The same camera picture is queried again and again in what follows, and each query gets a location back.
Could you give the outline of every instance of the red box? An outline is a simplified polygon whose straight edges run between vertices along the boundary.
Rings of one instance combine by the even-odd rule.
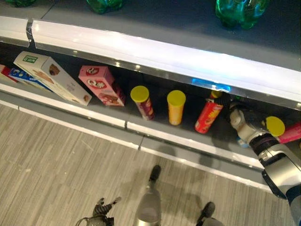
[[[79,79],[105,104],[124,106],[126,97],[106,66],[82,66]]]
[[[4,66],[4,65],[0,65],[0,79],[5,79],[5,80],[9,80],[9,81],[13,81],[13,82],[18,82],[16,79],[14,79],[13,77],[11,77],[9,75],[10,73],[10,68]]]

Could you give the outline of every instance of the white shelf edge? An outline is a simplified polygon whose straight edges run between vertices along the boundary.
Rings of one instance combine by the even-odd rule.
[[[171,142],[174,142],[174,143],[177,143],[180,145],[191,147],[191,148],[203,151],[203,152],[207,152],[209,154],[217,155],[222,158],[228,159],[230,161],[240,162],[244,165],[248,165],[249,167],[256,167],[261,170],[264,169],[264,167],[260,164],[258,159],[251,158],[251,157],[248,157],[248,156],[245,156],[242,154],[234,153],[234,152],[231,152],[231,151],[228,151],[228,150],[225,150],[222,148],[218,148],[215,146],[203,144],[201,142],[198,142],[198,141],[195,141],[192,139],[187,139],[184,137],[180,137],[180,136],[177,136],[174,134],[162,132],[162,131],[155,130],[155,129],[150,129],[148,127],[137,125],[130,121],[127,122],[127,128],[150,135],[150,136],[154,136],[154,137],[158,137],[158,138],[161,138],[161,139],[164,139],[167,141],[171,141]]]
[[[197,169],[209,172],[209,173],[213,173],[215,175],[218,175],[218,176],[230,179],[230,180],[234,180],[234,181],[243,183],[243,184],[245,184],[247,186],[256,187],[256,188],[259,188],[259,189],[262,189],[262,190],[264,190],[266,192],[271,193],[271,190],[270,190],[269,186],[260,184],[260,183],[255,182],[255,181],[251,181],[251,180],[246,179],[246,178],[234,176],[232,174],[229,174],[229,173],[226,173],[226,172],[222,172],[220,170],[213,169],[213,168],[210,168],[210,167],[207,167],[207,166],[203,166],[201,164],[198,164],[198,163],[195,163],[195,162],[183,159],[183,158],[178,158],[176,156],[165,154],[165,153],[162,153],[162,152],[159,152],[159,151],[147,148],[147,147],[143,147],[142,146],[140,150],[144,151],[144,152],[147,152],[147,153],[150,153],[150,154],[154,154],[154,155],[163,157],[163,158],[167,158],[167,159],[170,159],[170,160],[173,160],[173,161],[176,161],[176,162],[179,162],[179,163],[182,163],[182,164],[185,164],[185,165],[188,165],[188,166],[191,166],[191,167],[194,167],[194,168],[197,168]]]
[[[301,102],[301,72],[279,66],[118,32],[39,20],[33,21],[32,35],[36,43],[73,49],[74,55],[77,51],[87,52],[137,67],[147,66]]]
[[[9,16],[0,16],[0,37],[6,38],[11,44],[20,41],[21,46],[29,46],[29,40],[26,34],[28,19],[20,19]]]
[[[35,112],[35,111],[32,111],[32,110],[23,108],[23,107],[19,107],[19,110],[21,112],[28,113],[28,114],[37,116],[39,118],[42,118],[42,119],[45,119],[45,120],[48,120],[48,121],[66,126],[68,128],[75,129],[75,130],[78,130],[78,131],[81,131],[81,132],[84,132],[84,133],[87,133],[87,134],[90,134],[90,135],[93,135],[95,137],[99,137],[99,138],[102,138],[102,139],[105,139],[105,140],[109,140],[111,142],[115,142],[117,144],[121,144],[121,145],[124,145],[124,146],[127,146],[127,147],[131,147],[131,148],[136,149],[136,150],[138,150],[138,148],[139,148],[139,145],[133,144],[131,142],[120,140],[120,139],[117,139],[115,137],[110,137],[108,135],[105,135],[105,134],[102,134],[102,133],[99,133],[99,132],[96,132],[96,131],[93,131],[93,130],[90,130],[90,129],[86,129],[84,127],[80,127],[80,126],[77,126],[77,125],[74,125],[74,124],[71,124],[71,123],[68,123],[68,122],[50,117],[50,116],[47,116],[47,115],[44,115],[44,114],[41,114],[41,113],[38,113],[38,112]]]
[[[90,117],[90,118],[93,118],[93,119],[96,119],[99,121],[110,123],[110,124],[113,124],[113,125],[116,125],[119,127],[123,127],[123,128],[125,127],[125,123],[126,123],[125,120],[111,117],[111,116],[108,116],[105,114],[97,113],[94,111],[90,111],[88,109],[81,108],[79,106],[68,104],[63,101],[54,100],[54,99],[51,99],[51,98],[48,98],[48,97],[45,97],[42,95],[34,94],[34,93],[31,93],[31,92],[28,92],[28,91],[25,91],[22,89],[12,87],[9,85],[0,83],[0,90],[11,93],[13,95],[26,97],[27,99],[30,99],[33,101],[39,101],[41,103],[44,103],[44,104],[47,104],[47,105],[50,105],[53,107],[57,107],[57,108],[60,108],[60,109],[63,109],[63,110],[69,111],[69,112],[73,112],[73,113],[80,114],[80,115],[83,115],[86,117]]]
[[[19,106],[11,104],[11,103],[3,101],[3,100],[0,100],[0,105],[4,105],[6,107],[11,107],[11,108],[14,108],[16,110],[19,110]]]

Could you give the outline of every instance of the shelf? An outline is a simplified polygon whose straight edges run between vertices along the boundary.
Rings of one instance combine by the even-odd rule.
[[[28,47],[27,23],[33,18],[41,19],[54,5],[54,1],[39,0],[30,7],[15,8],[0,1],[0,41]]]
[[[121,108],[112,109],[110,107],[105,107],[96,97],[93,97],[88,106],[77,105],[63,100],[55,93],[46,92],[21,83],[6,82],[3,80],[0,80],[0,90],[39,102],[43,105],[56,107],[73,114],[103,121],[122,128],[125,127],[126,120],[128,119],[129,112],[131,111],[131,109],[125,110]]]
[[[82,0],[51,4],[2,11],[33,17],[40,49],[301,110],[299,1],[271,2],[248,31],[223,28],[214,1],[131,0],[104,15]]]
[[[51,108],[46,105],[41,105],[31,102],[24,98],[16,97],[7,93],[0,92],[0,99],[6,106],[12,105],[13,108],[18,106],[21,112],[25,112],[39,118],[75,129],[90,135],[100,137],[124,146],[128,146],[138,150],[139,144],[142,141],[142,136],[130,133],[124,129],[114,128],[104,125],[93,120],[73,115],[64,111]]]
[[[206,134],[199,134],[194,125],[205,105],[198,96],[186,95],[186,104],[182,123],[173,126],[168,122],[166,96],[169,90],[147,86],[155,112],[152,121],[144,120],[138,109],[134,108],[128,118],[127,128],[143,134],[167,140],[178,145],[190,147],[210,155],[216,155],[249,167],[263,169],[256,154],[250,148],[242,148],[236,142],[237,132],[223,116],[219,116]]]
[[[0,92],[0,104],[39,118],[75,129],[111,142],[178,161],[221,177],[270,192],[258,169],[237,165],[215,156],[206,155],[176,145],[166,144],[135,133],[104,125],[100,122],[76,116],[65,111],[41,105],[28,99]]]
[[[85,1],[61,0],[43,20],[300,70],[300,1],[271,2],[258,24],[247,31],[223,28],[215,16],[215,1],[199,0],[130,0],[119,11],[103,15],[93,13]]]
[[[27,19],[0,16],[0,42],[28,47],[27,23]]]
[[[139,81],[129,84],[127,90],[131,90]],[[0,81],[0,90],[15,94],[43,105],[49,105],[72,114],[77,114],[93,120],[102,121],[114,126],[134,130],[159,139],[194,148],[211,155],[235,161],[239,164],[263,169],[257,160],[257,156],[249,148],[241,148],[237,142],[237,133],[223,117],[219,117],[205,135],[194,131],[194,124],[198,118],[205,101],[194,95],[187,95],[187,104],[184,110],[183,122],[179,126],[168,123],[166,96],[169,90],[144,84],[150,89],[151,100],[155,111],[153,121],[142,119],[137,107],[127,97],[126,107],[106,107],[100,100],[93,97],[88,106],[69,103],[54,93],[45,92],[23,84],[14,84]]]

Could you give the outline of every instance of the yellow lid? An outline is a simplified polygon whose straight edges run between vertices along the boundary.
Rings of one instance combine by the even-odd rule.
[[[145,86],[136,86],[131,91],[131,99],[138,103],[146,101],[149,96],[150,92]]]
[[[273,136],[278,137],[284,133],[285,125],[280,118],[269,116],[266,118],[266,122],[266,127]]]
[[[185,94],[180,90],[173,90],[167,95],[167,102],[172,106],[180,107],[186,101]]]
[[[211,91],[211,95],[213,96],[213,98],[219,98],[222,95],[221,91],[216,91],[216,90],[212,90]]]

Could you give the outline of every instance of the wood-patterned floor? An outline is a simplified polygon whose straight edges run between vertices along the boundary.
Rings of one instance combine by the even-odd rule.
[[[193,226],[208,201],[226,226],[293,226],[286,201],[0,105],[0,225],[72,226],[95,203],[121,196],[110,212],[131,226],[152,167],[163,226]]]

